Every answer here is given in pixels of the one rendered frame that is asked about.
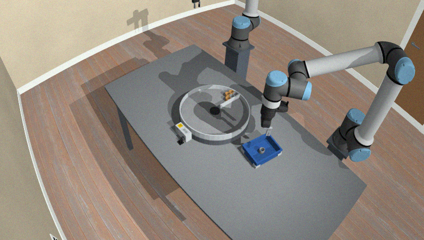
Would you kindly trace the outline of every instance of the gray table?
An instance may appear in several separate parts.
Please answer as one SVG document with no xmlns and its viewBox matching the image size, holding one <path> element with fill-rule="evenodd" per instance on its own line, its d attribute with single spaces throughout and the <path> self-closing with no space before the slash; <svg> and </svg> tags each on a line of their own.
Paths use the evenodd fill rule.
<svg viewBox="0 0 424 240">
<path fill-rule="evenodd" d="M 210 84 L 230 87 L 247 99 L 251 116 L 245 136 L 222 145 L 178 144 L 173 126 L 180 122 L 182 97 Z M 265 133 L 262 93 L 196 45 L 105 88 L 121 120 L 128 120 L 179 186 L 233 240 L 328 239 L 366 187 L 287 113 L 272 120 L 271 135 L 282 154 L 253 168 L 241 144 Z"/>
</svg>

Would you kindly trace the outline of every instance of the wall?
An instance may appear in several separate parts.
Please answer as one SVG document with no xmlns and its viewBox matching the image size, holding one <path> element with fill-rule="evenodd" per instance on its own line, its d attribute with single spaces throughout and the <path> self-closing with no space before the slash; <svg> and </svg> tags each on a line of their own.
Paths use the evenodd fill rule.
<svg viewBox="0 0 424 240">
<path fill-rule="evenodd" d="M 419 3 L 420 0 L 259 0 L 258 9 L 338 54 L 380 41 L 400 45 Z M 387 68 L 387 64 L 373 63 L 354 69 L 378 88 Z"/>
<path fill-rule="evenodd" d="M 0 239 L 59 237 L 34 171 L 17 90 L 1 58 L 0 89 Z"/>
<path fill-rule="evenodd" d="M 201 6 L 226 0 L 203 0 Z M 20 88 L 138 25 L 193 9 L 190 0 L 0 1 L 0 53 Z M 134 19 L 136 23 L 128 24 Z"/>
</svg>

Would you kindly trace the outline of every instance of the blue tray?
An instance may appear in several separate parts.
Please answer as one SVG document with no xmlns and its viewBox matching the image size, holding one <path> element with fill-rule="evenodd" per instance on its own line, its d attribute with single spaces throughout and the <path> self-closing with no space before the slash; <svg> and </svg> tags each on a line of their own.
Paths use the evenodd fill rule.
<svg viewBox="0 0 424 240">
<path fill-rule="evenodd" d="M 265 134 L 246 142 L 242 145 L 242 149 L 255 168 L 279 156 L 283 150 L 272 136 Z"/>
</svg>

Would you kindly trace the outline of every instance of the table leg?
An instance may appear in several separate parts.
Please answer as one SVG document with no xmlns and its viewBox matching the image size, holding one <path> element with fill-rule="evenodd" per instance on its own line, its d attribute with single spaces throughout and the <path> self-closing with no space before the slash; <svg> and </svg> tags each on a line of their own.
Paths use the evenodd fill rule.
<svg viewBox="0 0 424 240">
<path fill-rule="evenodd" d="M 123 136 L 125 137 L 126 146 L 129 150 L 133 150 L 134 147 L 133 142 L 131 141 L 130 131 L 128 130 L 127 118 L 124 116 L 118 106 L 116 106 L 116 108 L 118 109 L 119 121 L 122 127 Z"/>
</svg>

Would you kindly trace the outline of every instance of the circular tray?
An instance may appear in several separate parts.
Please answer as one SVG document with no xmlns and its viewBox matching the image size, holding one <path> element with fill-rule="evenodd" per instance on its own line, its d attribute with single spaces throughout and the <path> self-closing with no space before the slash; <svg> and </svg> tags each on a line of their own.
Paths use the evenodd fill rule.
<svg viewBox="0 0 424 240">
<path fill-rule="evenodd" d="M 219 108 L 230 90 L 239 97 Z M 224 144 L 241 137 L 248 126 L 251 112 L 247 100 L 234 89 L 204 85 L 189 91 L 182 98 L 179 115 L 194 139 L 207 144 Z"/>
</svg>

